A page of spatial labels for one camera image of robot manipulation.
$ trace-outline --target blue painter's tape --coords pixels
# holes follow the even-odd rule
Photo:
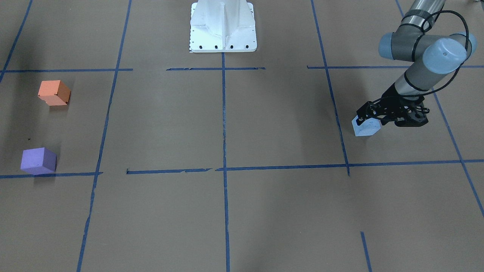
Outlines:
[[[370,255],[368,254],[368,247],[366,246],[366,238],[364,237],[364,232],[360,231],[360,234],[362,236],[362,243],[363,243],[364,255],[366,257],[366,265],[368,266],[368,272],[372,272]]]
[[[195,173],[195,172],[207,172],[207,171],[209,171],[211,169],[212,168],[126,171],[126,175],[167,174],[167,173]]]
[[[311,169],[311,168],[337,168],[346,167],[346,164],[331,165],[299,165],[299,166],[250,166],[250,167],[227,167],[227,171],[248,171],[248,170],[280,170],[280,169]]]
[[[81,244],[81,250],[79,252],[79,260],[77,262],[76,272],[81,272],[82,260],[84,258],[84,249],[86,248],[86,241],[87,241],[87,236],[88,236],[88,231],[89,231],[89,224],[91,222],[92,207],[93,207],[93,204],[94,204],[95,190],[96,190],[96,186],[97,186],[97,180],[98,180],[98,177],[99,177],[99,169],[101,168],[101,160],[103,158],[104,143],[105,143],[106,134],[107,134],[107,125],[109,123],[109,111],[111,109],[111,104],[113,102],[114,89],[116,88],[116,80],[118,79],[118,71],[119,71],[120,62],[121,62],[121,55],[122,55],[122,49],[123,49],[123,44],[124,44],[124,38],[126,37],[126,30],[128,28],[129,13],[131,11],[131,2],[132,2],[132,0],[128,1],[128,10],[126,12],[126,19],[124,21],[124,28],[123,28],[123,32],[122,32],[122,36],[121,36],[121,44],[120,44],[120,49],[119,49],[119,52],[118,52],[118,60],[117,60],[117,63],[116,63],[116,71],[114,72],[113,84],[112,84],[112,87],[111,87],[111,94],[109,96],[109,103],[107,105],[106,119],[104,121],[103,136],[101,138],[101,145],[99,147],[99,158],[98,158],[97,164],[96,164],[96,172],[95,172],[96,174],[94,175],[94,180],[92,182],[89,215],[88,215],[88,218],[86,220],[86,224],[84,225],[84,235],[82,236],[82,244]]]
[[[85,172],[85,173],[51,173],[42,175],[0,175],[0,179],[23,179],[23,178],[44,178],[44,177],[81,177],[81,176],[94,176],[95,172]]]
[[[119,72],[132,71],[133,69],[118,69]],[[64,73],[64,72],[114,72],[112,69],[50,69],[50,70],[7,70],[5,73]]]
[[[345,163],[346,163],[346,171],[347,171],[348,176],[349,176],[348,156],[346,154],[345,141],[343,139],[343,132],[341,130],[341,125],[339,123],[338,109],[336,107],[336,101],[334,99],[333,87],[331,85],[330,72],[328,70],[328,63],[326,62],[326,54],[324,53],[323,40],[321,38],[321,32],[319,31],[319,23],[318,23],[318,17],[316,16],[316,9],[314,7],[314,0],[311,0],[311,6],[313,8],[314,23],[316,24],[316,31],[318,32],[319,46],[321,47],[321,54],[323,56],[323,63],[324,63],[324,67],[326,67],[326,69],[325,69],[326,70],[326,78],[328,80],[328,86],[330,88],[331,101],[333,103],[334,114],[336,116],[336,124],[338,125],[339,137],[340,137],[340,140],[341,140],[341,148],[343,150],[343,157],[345,158]]]
[[[410,66],[306,66],[308,69],[407,69]]]
[[[169,68],[167,71],[221,71],[222,68]]]
[[[224,211],[225,211],[225,260],[226,272],[230,272],[230,238],[228,234],[228,190],[227,190],[227,105],[226,105],[226,78],[225,53],[222,53],[222,123],[224,136]]]
[[[265,70],[265,67],[214,67],[214,68],[169,68],[167,71],[222,71],[222,70]]]
[[[458,160],[450,161],[419,161],[419,162],[391,162],[391,163],[361,163],[349,164],[350,167],[366,167],[366,166],[405,166],[405,165],[438,165],[438,164],[459,164]]]
[[[484,68],[484,65],[462,65],[460,68]]]
[[[30,7],[32,6],[32,1],[29,1],[29,5],[27,6],[27,10],[25,11],[24,19],[22,20],[22,24],[20,24],[20,28],[18,29],[17,36],[15,37],[14,43],[12,44],[12,48],[10,48],[10,52],[8,53],[7,61],[5,62],[5,65],[3,66],[3,70],[0,73],[0,83],[3,80],[3,75],[5,74],[5,71],[7,70],[8,64],[10,63],[10,60],[12,59],[12,55],[15,50],[15,46],[17,45],[18,38],[20,37],[20,34],[22,33],[22,29],[24,28],[25,21],[27,21],[27,17],[29,16],[30,12]]]
[[[484,163],[484,160],[464,160],[465,163]]]
[[[403,17],[403,16],[405,16],[405,15],[403,14],[402,7],[400,6],[400,3],[398,2],[398,0],[395,0],[395,2],[396,2],[396,5],[398,6],[398,10],[400,11],[400,15],[401,15],[402,17]]]

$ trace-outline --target floor tile section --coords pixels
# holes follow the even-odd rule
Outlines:
[[[228,173],[231,271],[367,271],[346,170]]]
[[[222,72],[118,77],[102,171],[222,166]]]
[[[482,69],[461,69],[455,80],[437,93],[464,159],[484,159]]]
[[[227,72],[229,167],[345,163],[321,70]]]
[[[127,9],[128,0],[34,1],[8,69],[116,67]]]
[[[100,176],[82,271],[225,271],[221,172]]]
[[[354,167],[351,179],[374,271],[482,271],[483,217],[461,165]]]
[[[0,181],[0,271],[75,271],[92,177]]]
[[[484,164],[467,163],[466,167],[469,176],[472,179],[472,184],[474,185],[477,196],[479,197],[481,204],[484,204]]]
[[[67,106],[48,106],[37,97],[43,80],[62,80]],[[8,73],[0,85],[0,175],[20,171],[22,151],[46,147],[57,154],[57,172],[96,168],[112,72]]]

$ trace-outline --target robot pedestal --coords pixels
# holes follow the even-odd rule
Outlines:
[[[192,4],[190,51],[254,52],[254,6],[246,0],[198,0]]]

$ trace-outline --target cardboard floor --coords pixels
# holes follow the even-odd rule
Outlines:
[[[412,0],[252,0],[257,51],[225,54],[188,51],[193,2],[0,1],[0,271],[484,270],[482,46],[429,124],[355,137]],[[444,9],[484,43],[480,3]],[[56,173],[20,170],[39,147]]]

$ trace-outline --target cube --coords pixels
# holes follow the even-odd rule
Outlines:
[[[381,128],[380,121],[374,118],[366,119],[361,125],[358,126],[356,124],[357,118],[358,116],[351,121],[355,136],[371,136],[378,132],[378,130]]]
[[[71,90],[60,80],[47,80],[40,83],[38,96],[49,106],[63,106],[69,103]]]
[[[49,174],[56,171],[57,155],[45,147],[27,149],[22,154],[20,170],[32,175]]]

